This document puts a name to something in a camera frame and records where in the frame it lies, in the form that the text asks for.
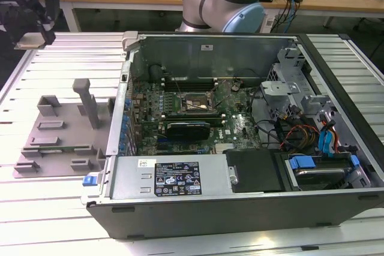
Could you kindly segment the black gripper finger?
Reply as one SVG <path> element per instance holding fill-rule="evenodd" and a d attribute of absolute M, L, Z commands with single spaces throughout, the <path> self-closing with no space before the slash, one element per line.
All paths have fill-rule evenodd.
<path fill-rule="evenodd" d="M 21 38 L 18 7 L 1 5 L 1 26 L 3 31 L 9 36 L 11 42 L 16 45 Z"/>
<path fill-rule="evenodd" d="M 37 15 L 38 30 L 45 43 L 52 44 L 56 38 L 53 27 L 59 16 L 59 0 L 37 0 L 33 11 Z"/>

